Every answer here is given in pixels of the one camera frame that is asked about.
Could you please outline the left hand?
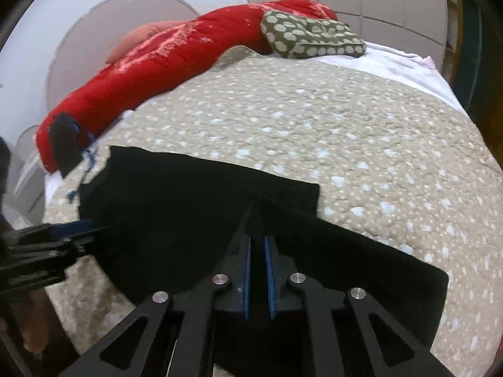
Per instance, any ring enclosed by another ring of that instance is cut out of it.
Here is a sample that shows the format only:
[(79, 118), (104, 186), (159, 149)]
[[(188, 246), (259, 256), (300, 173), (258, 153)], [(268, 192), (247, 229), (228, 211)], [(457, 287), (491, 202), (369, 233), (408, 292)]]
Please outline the left hand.
[(43, 288), (1, 296), (1, 332), (17, 331), (22, 347), (41, 359), (49, 345), (48, 296)]

